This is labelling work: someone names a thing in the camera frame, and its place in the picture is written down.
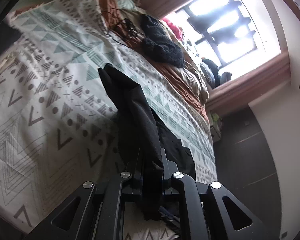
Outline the large black shirt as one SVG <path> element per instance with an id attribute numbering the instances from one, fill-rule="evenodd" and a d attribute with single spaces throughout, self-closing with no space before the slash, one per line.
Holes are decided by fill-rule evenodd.
<path id="1" fill-rule="evenodd" d="M 149 106 L 141 86 L 106 64 L 98 70 L 102 84 L 119 114 L 119 154 L 125 164 L 136 161 L 143 176 L 141 209 L 146 220 L 159 219 L 164 165 L 161 149 L 178 170 L 196 178 L 196 168 L 189 148 L 178 139 Z"/>

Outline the dark clothes pile by window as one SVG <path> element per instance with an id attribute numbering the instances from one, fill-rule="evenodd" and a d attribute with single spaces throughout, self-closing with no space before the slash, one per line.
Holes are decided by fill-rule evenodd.
<path id="1" fill-rule="evenodd" d="M 220 75 L 219 67 L 213 61 L 204 57 L 200 63 L 200 68 L 207 80 L 207 83 L 212 89 L 223 85 L 232 78 L 232 74 L 230 72 L 224 72 L 222 75 Z"/>

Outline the red clothes by window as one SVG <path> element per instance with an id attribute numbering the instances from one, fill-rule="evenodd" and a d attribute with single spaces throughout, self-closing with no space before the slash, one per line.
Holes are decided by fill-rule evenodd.
<path id="1" fill-rule="evenodd" d="M 167 24 L 167 26 L 171 29 L 171 31 L 174 33 L 175 37 L 178 40 L 183 40 L 184 35 L 183 35 L 182 27 L 178 27 L 177 25 L 175 25 L 171 20 L 169 20 L 166 17 L 162 18 L 161 20 Z"/>

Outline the white bedside table right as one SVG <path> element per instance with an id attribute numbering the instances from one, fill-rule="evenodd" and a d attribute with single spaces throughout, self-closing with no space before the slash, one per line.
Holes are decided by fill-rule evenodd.
<path id="1" fill-rule="evenodd" d="M 223 120 L 217 113 L 211 113 L 210 133 L 213 142 L 221 140 Z"/>

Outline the patterned white bed cover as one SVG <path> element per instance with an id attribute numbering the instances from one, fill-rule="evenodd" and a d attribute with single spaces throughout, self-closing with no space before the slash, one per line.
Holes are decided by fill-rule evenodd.
<path id="1" fill-rule="evenodd" d="M 11 25 L 12 16 L 13 12 L 8 25 L 17 29 Z M 116 107 L 107 114 L 72 105 L 66 90 L 57 88 L 38 66 L 39 60 L 38 46 L 22 32 L 0 56 L 0 217 L 23 233 L 84 181 L 100 180 L 123 168 Z M 195 180 L 216 180 L 210 128 L 164 124 L 190 149 Z"/>

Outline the right pink curtain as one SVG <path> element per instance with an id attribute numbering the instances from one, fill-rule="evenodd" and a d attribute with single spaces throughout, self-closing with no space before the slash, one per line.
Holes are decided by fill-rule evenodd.
<path id="1" fill-rule="evenodd" d="M 226 116 L 289 80 L 289 53 L 284 51 L 247 74 L 211 90 L 205 110 Z"/>

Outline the beige duvet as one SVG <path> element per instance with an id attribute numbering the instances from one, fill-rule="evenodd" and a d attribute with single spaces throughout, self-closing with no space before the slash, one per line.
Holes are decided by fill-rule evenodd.
<path id="1" fill-rule="evenodd" d="M 141 29 L 141 15 L 142 13 L 131 11 L 127 9 L 122 9 L 120 11 L 121 15 L 126 16 L 127 19 L 131 21 L 131 23 L 136 27 L 136 31 L 138 32 L 139 39 L 142 40 L 145 38 L 145 34 Z M 171 38 L 171 34 L 168 32 L 167 28 L 164 26 L 166 34 L 168 34 Z M 198 70 L 194 63 L 189 63 L 185 61 L 184 68 L 177 68 L 168 63 L 161 63 L 153 61 L 150 57 L 148 57 L 142 47 L 141 42 L 137 46 L 138 51 L 142 52 L 143 55 L 149 60 L 149 62 L 158 69 L 162 73 L 164 77 L 172 84 L 175 90 L 194 108 L 198 108 L 200 106 L 204 106 L 207 100 L 209 99 L 209 93 L 207 90 L 207 86 L 204 80 L 203 74 Z"/>

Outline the dark knitted sweater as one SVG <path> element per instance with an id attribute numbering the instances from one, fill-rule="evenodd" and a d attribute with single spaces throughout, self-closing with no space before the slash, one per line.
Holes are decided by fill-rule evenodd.
<path id="1" fill-rule="evenodd" d="M 166 34 L 164 26 L 150 15 L 141 15 L 141 29 L 145 38 L 141 42 L 144 53 L 153 61 L 168 63 L 184 68 L 184 55 L 181 48 Z"/>

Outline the hanging dark garment right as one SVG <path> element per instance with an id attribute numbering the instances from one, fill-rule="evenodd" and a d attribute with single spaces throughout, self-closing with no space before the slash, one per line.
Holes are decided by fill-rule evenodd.
<path id="1" fill-rule="evenodd" d="M 211 32 L 210 36 L 217 46 L 221 43 L 230 44 L 242 38 L 252 37 L 256 31 L 249 29 L 250 22 L 249 17 L 240 18 L 232 25 Z"/>

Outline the hanging dark garment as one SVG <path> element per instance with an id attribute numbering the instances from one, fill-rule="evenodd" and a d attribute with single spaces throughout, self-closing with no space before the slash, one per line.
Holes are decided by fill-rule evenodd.
<path id="1" fill-rule="evenodd" d="M 249 17 L 240 18 L 232 25 L 211 32 L 210 36 L 217 46 L 221 43 L 230 44 L 242 38 L 252 37 L 256 31 L 249 29 L 250 22 Z"/>
<path id="2" fill-rule="evenodd" d="M 232 1 L 227 5 L 220 7 L 205 15 L 192 16 L 187 19 L 187 22 L 196 29 L 199 33 L 207 31 L 211 25 L 219 20 L 224 14 L 235 10 L 238 6 L 242 5 L 241 1 Z"/>

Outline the orange brown blanket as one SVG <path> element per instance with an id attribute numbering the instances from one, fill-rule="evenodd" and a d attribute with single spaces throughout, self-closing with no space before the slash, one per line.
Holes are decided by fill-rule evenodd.
<path id="1" fill-rule="evenodd" d="M 192 107 L 138 51 L 136 27 L 121 10 L 116 0 L 52 0 L 14 11 L 11 25 L 38 46 L 38 66 L 72 105 L 113 113 L 98 74 L 109 63 L 141 86 L 168 126 L 208 128 L 204 106 Z"/>

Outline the hanging dark garment left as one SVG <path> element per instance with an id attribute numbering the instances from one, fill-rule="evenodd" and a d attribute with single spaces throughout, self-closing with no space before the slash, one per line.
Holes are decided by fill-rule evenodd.
<path id="1" fill-rule="evenodd" d="M 232 1 L 227 5 L 220 7 L 205 15 L 192 16 L 187 19 L 187 22 L 196 29 L 199 33 L 207 31 L 211 25 L 219 20 L 224 14 L 235 10 L 238 6 L 242 5 L 241 1 Z"/>

